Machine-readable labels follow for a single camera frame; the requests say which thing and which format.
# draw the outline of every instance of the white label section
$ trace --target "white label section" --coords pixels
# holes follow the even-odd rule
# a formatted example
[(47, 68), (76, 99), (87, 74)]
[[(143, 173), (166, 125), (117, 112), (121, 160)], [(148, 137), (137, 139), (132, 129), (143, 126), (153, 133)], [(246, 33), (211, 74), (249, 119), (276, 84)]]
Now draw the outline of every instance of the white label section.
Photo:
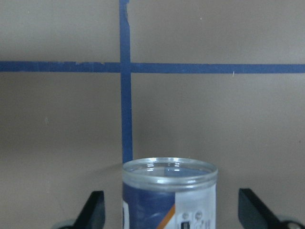
[(215, 229), (215, 221), (216, 184), (201, 190), (175, 194), (176, 227), (171, 228)]
[(171, 218), (171, 220), (168, 222), (168, 224), (166, 224), (166, 226), (164, 227), (164, 229), (176, 229), (175, 227), (176, 225), (176, 218), (175, 215)]
[(129, 229), (129, 207), (128, 204), (123, 201), (123, 229)]

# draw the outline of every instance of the orange stripe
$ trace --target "orange stripe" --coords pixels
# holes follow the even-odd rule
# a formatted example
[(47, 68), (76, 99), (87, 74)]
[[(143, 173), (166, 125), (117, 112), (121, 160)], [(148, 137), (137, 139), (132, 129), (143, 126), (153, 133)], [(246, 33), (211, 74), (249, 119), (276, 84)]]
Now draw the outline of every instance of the orange stripe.
[(175, 214), (175, 205), (172, 206), (172, 208), (169, 210), (169, 212), (166, 214), (166, 216), (164, 217), (164, 219), (161, 221), (161, 223), (156, 229), (164, 229), (164, 227), (166, 226), (166, 224), (168, 224), (168, 222), (171, 220), (174, 214)]

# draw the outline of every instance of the product label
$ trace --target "product label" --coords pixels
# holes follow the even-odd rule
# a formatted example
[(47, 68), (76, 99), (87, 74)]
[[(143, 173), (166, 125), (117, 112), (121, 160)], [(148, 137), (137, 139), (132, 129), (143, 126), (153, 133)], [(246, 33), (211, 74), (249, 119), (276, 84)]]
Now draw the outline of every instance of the product label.
[(158, 192), (123, 184), (123, 229), (215, 229), (215, 185)]

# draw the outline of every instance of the blue label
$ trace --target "blue label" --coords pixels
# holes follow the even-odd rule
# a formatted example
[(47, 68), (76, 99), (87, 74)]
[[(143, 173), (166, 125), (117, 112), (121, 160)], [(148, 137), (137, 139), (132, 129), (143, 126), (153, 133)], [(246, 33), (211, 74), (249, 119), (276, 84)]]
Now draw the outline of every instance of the blue label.
[(175, 193), (148, 191), (123, 183), (123, 200), (129, 208), (130, 229), (156, 229), (175, 204)]

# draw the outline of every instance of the horizontal blue tape stripe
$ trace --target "horizontal blue tape stripe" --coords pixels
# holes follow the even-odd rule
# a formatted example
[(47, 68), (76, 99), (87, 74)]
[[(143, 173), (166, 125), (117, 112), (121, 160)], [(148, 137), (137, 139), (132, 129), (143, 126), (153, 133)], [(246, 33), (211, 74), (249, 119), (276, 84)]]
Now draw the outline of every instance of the horizontal blue tape stripe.
[[(119, 62), (0, 61), (0, 72), (120, 73)], [(131, 63), (132, 73), (305, 73), (305, 64)]]
[(120, 63), (115, 62), (0, 61), (0, 72), (119, 73), (120, 71)]
[(305, 73), (305, 64), (132, 63), (133, 73)]

